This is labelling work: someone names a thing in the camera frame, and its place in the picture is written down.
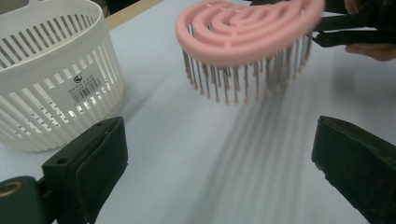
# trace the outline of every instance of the pink brush head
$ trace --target pink brush head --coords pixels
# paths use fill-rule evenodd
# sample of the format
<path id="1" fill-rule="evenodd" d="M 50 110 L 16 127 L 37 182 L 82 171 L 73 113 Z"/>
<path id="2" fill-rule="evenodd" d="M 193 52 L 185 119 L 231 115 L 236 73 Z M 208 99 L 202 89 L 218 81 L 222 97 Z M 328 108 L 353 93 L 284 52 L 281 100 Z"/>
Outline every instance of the pink brush head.
<path id="1" fill-rule="evenodd" d="M 280 84 L 304 65 L 311 46 L 305 35 L 318 23 L 323 9 L 324 0 L 254 7 L 208 0 L 187 8 L 179 15 L 176 30 L 191 83 L 201 92 L 206 90 L 208 97 L 214 92 L 226 104 L 231 94 L 237 103 L 242 89 L 248 101 L 248 86 L 253 82 L 256 98 L 262 82 L 267 88 L 274 84 L 282 89 Z"/>

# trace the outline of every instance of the pink hair brush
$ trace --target pink hair brush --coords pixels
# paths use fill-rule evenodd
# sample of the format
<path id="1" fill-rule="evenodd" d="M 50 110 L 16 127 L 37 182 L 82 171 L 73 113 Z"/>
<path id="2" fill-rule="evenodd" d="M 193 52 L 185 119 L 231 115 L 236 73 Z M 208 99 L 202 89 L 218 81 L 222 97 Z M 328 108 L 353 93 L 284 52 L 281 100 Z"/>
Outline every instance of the pink hair brush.
<path id="1" fill-rule="evenodd" d="M 206 0 L 177 18 L 187 77 L 196 90 L 226 104 L 281 90 L 304 66 L 324 0 L 242 6 Z"/>

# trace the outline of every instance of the basket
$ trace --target basket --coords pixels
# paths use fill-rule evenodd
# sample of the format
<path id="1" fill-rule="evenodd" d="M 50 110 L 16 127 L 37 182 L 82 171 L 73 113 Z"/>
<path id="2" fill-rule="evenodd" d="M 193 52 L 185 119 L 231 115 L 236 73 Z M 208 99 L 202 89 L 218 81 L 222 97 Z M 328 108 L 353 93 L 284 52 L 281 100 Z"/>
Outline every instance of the basket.
<path id="1" fill-rule="evenodd" d="M 105 119 L 124 81 L 102 9 L 86 0 L 30 0 L 0 15 L 0 141 L 62 147 Z"/>

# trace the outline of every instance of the basket rim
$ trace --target basket rim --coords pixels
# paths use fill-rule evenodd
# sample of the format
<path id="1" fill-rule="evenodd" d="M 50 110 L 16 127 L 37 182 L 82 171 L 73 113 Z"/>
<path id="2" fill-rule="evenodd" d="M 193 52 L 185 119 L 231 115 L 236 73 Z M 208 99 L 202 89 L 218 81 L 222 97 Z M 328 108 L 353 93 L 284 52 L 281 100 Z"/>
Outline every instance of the basket rim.
<path id="1" fill-rule="evenodd" d="M 30 2 L 32 2 L 32 1 L 36 2 L 33 4 L 33 6 L 36 5 L 35 7 L 40 7 L 40 4 L 46 4 L 48 2 L 59 2 L 62 0 L 43 0 L 43 1 L 30 0 Z M 55 59 L 55 58 L 58 58 L 59 55 L 62 56 L 63 54 L 66 54 L 68 51 L 72 50 L 74 48 L 74 46 L 78 46 L 79 43 L 85 41 L 86 39 L 89 39 L 89 37 L 93 35 L 93 34 L 90 34 L 92 32 L 92 30 L 99 28 L 98 26 L 100 26 L 101 23 L 104 23 L 106 26 L 106 23 L 104 22 L 102 9 L 96 3 L 89 1 L 89 0 L 67 0 L 67 1 L 70 1 L 70 2 L 73 1 L 74 3 L 77 3 L 77 4 L 87 4 L 87 6 L 95 8 L 95 11 L 98 13 L 97 14 L 98 17 L 95 18 L 94 23 L 90 27 L 88 27 L 88 29 L 82 31 L 81 33 L 77 34 L 73 38 L 68 39 L 67 41 L 64 41 L 61 45 L 59 45 L 53 49 L 49 49 L 48 51 L 45 51 L 45 52 L 39 52 L 39 53 L 37 53 L 36 56 L 34 55 L 32 57 L 27 58 L 24 62 L 16 63 L 16 64 L 11 65 L 10 67 L 0 70 L 0 81 L 7 80 L 10 77 L 21 76 L 24 73 L 26 73 L 27 71 L 32 71 L 32 70 L 36 69 L 37 67 L 42 66 L 42 65 L 52 61 L 52 60 L 48 60 L 48 58 Z M 28 8 L 31 5 L 30 2 L 27 6 L 15 9 L 8 13 L 15 12 L 22 8 Z"/>

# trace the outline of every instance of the wooden edge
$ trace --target wooden edge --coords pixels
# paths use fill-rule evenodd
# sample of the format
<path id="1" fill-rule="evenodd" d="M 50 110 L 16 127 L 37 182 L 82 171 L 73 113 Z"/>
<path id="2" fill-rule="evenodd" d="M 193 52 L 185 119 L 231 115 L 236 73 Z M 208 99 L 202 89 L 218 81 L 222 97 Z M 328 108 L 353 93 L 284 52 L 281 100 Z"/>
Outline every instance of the wooden edge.
<path id="1" fill-rule="evenodd" d="M 116 12 L 106 18 L 107 27 L 109 30 L 122 25 L 131 18 L 139 15 L 140 13 L 148 10 L 151 7 L 159 4 L 162 0 L 140 0 L 123 10 Z"/>

